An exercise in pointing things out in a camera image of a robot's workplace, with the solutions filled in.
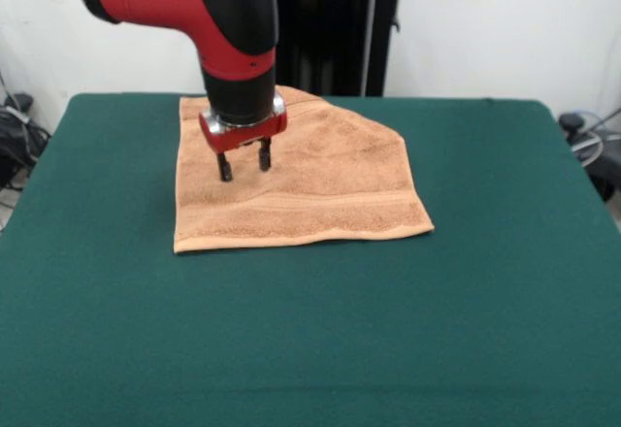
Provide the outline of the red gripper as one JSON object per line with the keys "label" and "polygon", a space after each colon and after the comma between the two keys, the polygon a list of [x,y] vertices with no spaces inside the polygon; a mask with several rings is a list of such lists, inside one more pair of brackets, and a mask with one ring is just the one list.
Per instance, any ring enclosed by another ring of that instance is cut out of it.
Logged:
{"label": "red gripper", "polygon": [[260,140],[259,168],[262,172],[268,172],[272,165],[271,138],[287,127],[286,104],[279,92],[275,93],[267,116],[257,123],[242,126],[227,124],[212,108],[201,112],[198,119],[208,146],[216,153],[219,176],[223,182],[233,179],[225,152]]}

